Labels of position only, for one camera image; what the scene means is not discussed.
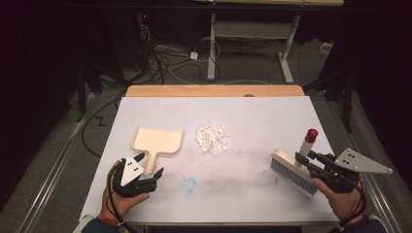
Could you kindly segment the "white desk frame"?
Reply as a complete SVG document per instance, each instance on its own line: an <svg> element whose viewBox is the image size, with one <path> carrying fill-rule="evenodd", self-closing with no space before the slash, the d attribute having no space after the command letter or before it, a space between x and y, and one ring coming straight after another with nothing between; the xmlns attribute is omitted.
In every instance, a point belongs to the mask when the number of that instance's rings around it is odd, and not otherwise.
<svg viewBox="0 0 412 233"><path fill-rule="evenodd" d="M312 7L341 7L343 0L196 0L204 2L208 7L241 7L244 5L248 13L252 6L263 7L294 7L295 9L308 9ZM287 22L263 22L261 19L219 19L216 13L211 13L210 41L208 55L207 80L215 81L219 73L217 59L221 47L217 38L246 38L246 39L281 39L285 40L284 50L277 53L278 62L286 83L293 83L292 73L288 64L288 56L295 36L300 14L294 14Z"/></svg>

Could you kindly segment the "metal floor rail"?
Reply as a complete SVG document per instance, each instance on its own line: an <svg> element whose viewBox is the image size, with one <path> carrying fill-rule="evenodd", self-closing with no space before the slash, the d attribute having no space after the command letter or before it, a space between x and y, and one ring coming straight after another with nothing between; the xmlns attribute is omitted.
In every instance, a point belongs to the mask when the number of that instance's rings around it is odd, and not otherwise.
<svg viewBox="0 0 412 233"><path fill-rule="evenodd" d="M70 123L64 143L59 150L54 153L55 160L53 161L51 168L48 170L47 176L41 183L39 183L39 190L36 193L29 210L14 233L33 232L33 229L37 224L43 210L46 208L55 186L57 185L67 161L70 158L71 149L74 147L80 132L86 125L86 118L89 116L89 108L95 107L99 97L99 93L90 93L86 97L86 111L83 114L79 114L74 121Z"/></svg>
<svg viewBox="0 0 412 233"><path fill-rule="evenodd" d="M343 104L332 101L328 106L337 120L339 132L342 134L346 146L394 170L391 175L364 174L362 178L368 198L367 209L384 221L390 233L404 233L403 223L400 219L401 214L397 212L395 207L396 193L404 194L403 180L392 161L387 157L361 102L356 98L352 100L349 116L351 130L348 130L343 123Z"/></svg>

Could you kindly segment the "person's left hand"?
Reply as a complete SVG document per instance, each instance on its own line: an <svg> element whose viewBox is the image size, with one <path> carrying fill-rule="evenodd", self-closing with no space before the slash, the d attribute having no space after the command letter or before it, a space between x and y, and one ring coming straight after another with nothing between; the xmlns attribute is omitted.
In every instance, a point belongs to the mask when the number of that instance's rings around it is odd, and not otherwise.
<svg viewBox="0 0 412 233"><path fill-rule="evenodd" d="M110 182L106 184L103 191L101 211L97 217L113 226L119 225L132 208L151 197L149 193L142 193L133 198L123 198L115 193L113 176L116 172L115 167L118 164L119 162L117 161L109 171L108 177Z"/></svg>

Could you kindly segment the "wooden table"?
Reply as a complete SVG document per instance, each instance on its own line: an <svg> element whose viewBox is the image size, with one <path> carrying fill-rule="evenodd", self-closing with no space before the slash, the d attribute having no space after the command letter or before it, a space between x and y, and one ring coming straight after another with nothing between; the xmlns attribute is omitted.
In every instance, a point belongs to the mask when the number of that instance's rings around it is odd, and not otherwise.
<svg viewBox="0 0 412 233"><path fill-rule="evenodd" d="M132 85L126 97L286 97L304 96L298 85L270 84L165 84Z"/></svg>

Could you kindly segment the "white table mat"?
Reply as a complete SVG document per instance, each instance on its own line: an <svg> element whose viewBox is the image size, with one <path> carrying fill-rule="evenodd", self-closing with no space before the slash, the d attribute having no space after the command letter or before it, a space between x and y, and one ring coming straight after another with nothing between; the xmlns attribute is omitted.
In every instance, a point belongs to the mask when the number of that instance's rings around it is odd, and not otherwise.
<svg viewBox="0 0 412 233"><path fill-rule="evenodd" d="M202 152L197 128L213 121L227 128L227 150ZM321 193L310 196L275 173L271 153L299 150L321 123L307 97L125 97L114 120L82 213L97 215L114 162L132 156L139 127L181 130L180 150L162 155L164 168L149 200L131 210L129 223L271 224L333 222Z"/></svg>

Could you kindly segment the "white brush with red-tipped handle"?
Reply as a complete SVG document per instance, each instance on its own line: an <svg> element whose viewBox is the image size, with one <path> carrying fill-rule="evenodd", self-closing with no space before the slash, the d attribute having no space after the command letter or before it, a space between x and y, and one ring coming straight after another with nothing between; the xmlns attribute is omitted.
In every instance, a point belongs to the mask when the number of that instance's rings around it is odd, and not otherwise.
<svg viewBox="0 0 412 233"><path fill-rule="evenodd" d="M316 142L318 131L309 129L298 151L299 155L307 157ZM274 150L271 153L271 168L283 178L293 183L309 195L314 195L318 189L312 183L309 171L299 163L295 157L283 150Z"/></svg>

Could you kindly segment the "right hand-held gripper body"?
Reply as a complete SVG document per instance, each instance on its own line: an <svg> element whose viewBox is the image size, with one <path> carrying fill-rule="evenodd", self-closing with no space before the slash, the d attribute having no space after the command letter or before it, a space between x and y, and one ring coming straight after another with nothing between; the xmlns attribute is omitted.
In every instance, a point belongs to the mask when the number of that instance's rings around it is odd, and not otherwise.
<svg viewBox="0 0 412 233"><path fill-rule="evenodd" d="M335 193L351 193L361 179L361 173L391 174L393 169L384 166L359 152L346 149L338 156L324 154L325 165L320 168L309 164L309 173L312 178L322 180Z"/></svg>

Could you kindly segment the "black metal stand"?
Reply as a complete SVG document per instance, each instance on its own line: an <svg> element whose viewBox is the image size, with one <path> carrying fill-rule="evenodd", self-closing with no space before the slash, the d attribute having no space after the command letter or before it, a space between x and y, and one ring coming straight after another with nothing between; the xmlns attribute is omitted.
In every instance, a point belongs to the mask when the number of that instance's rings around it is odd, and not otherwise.
<svg viewBox="0 0 412 233"><path fill-rule="evenodd" d="M339 70L323 78L318 78L303 87L304 92L322 89L325 91L327 101L343 101L342 123L348 133L352 132L351 112L354 89L354 75L348 70Z"/></svg>
<svg viewBox="0 0 412 233"><path fill-rule="evenodd" d="M78 106L79 115L77 117L77 122L80 122L86 112L86 88L90 91L95 89L95 77L92 66L88 63L83 64L77 71L77 94L78 94Z"/></svg>

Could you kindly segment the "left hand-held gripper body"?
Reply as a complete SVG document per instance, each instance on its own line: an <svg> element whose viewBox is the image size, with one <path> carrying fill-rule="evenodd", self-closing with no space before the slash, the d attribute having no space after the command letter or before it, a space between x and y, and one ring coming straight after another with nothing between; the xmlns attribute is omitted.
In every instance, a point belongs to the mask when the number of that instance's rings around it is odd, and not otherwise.
<svg viewBox="0 0 412 233"><path fill-rule="evenodd" d="M156 182L152 182L152 178L141 180L143 173L144 168L133 157L123 158L113 177L114 192L123 198L132 198L155 191Z"/></svg>

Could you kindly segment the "person's right hand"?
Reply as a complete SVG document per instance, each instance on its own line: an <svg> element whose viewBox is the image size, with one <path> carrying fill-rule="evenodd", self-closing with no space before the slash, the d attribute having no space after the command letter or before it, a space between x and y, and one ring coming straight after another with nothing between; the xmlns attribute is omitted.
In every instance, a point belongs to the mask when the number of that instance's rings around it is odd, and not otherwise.
<svg viewBox="0 0 412 233"><path fill-rule="evenodd" d="M357 190L351 193L335 193L322 180L313 179L313 184L327 198L328 203L340 220L349 219L348 224L362 219L362 215L354 216L361 210L361 195Z"/></svg>

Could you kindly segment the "pile of white paper scraps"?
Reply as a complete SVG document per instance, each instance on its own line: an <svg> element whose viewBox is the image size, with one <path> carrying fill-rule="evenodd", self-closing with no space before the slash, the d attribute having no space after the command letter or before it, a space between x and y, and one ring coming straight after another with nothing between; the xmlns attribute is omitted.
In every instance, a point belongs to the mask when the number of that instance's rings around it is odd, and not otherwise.
<svg viewBox="0 0 412 233"><path fill-rule="evenodd" d="M195 133L195 143L202 152L215 153L227 150L227 128L213 121L201 124Z"/></svg>

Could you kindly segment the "cream dustpan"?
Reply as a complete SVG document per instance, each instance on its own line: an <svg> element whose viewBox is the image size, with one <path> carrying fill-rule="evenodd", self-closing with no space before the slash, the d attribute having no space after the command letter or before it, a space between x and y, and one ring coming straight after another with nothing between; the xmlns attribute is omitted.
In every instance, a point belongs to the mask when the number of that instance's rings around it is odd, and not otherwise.
<svg viewBox="0 0 412 233"><path fill-rule="evenodd" d="M131 141L131 146L147 155L144 175L148 176L154 172L156 159L160 155L177 153L181 148L183 138L183 131L139 127Z"/></svg>

